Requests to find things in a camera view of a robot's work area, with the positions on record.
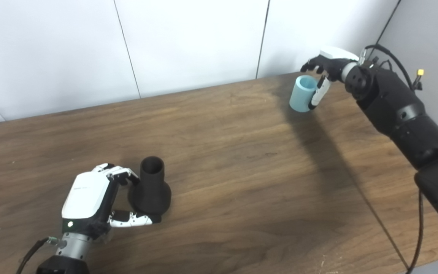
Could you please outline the white and black right hand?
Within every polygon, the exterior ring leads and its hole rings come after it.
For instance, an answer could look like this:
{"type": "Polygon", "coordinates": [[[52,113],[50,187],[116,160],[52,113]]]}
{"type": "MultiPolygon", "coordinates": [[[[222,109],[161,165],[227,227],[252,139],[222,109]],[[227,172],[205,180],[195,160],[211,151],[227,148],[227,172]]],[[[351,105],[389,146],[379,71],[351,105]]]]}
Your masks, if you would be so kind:
{"type": "Polygon", "coordinates": [[[315,71],[321,75],[308,108],[315,109],[332,83],[344,82],[349,71],[358,64],[359,57],[341,48],[325,46],[318,56],[309,59],[300,69],[301,72],[315,71]]]}

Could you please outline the white and black left hand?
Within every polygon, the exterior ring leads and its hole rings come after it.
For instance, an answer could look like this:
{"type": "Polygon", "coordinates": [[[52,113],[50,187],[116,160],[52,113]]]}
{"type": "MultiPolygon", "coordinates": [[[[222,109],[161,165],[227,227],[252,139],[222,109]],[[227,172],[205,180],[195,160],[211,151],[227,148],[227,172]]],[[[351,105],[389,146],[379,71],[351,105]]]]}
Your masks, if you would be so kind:
{"type": "Polygon", "coordinates": [[[111,228],[160,223],[160,215],[113,210],[119,187],[128,182],[138,183],[139,176],[130,168],[108,163],[78,174],[62,207],[63,235],[81,234],[95,241],[111,228]]]}

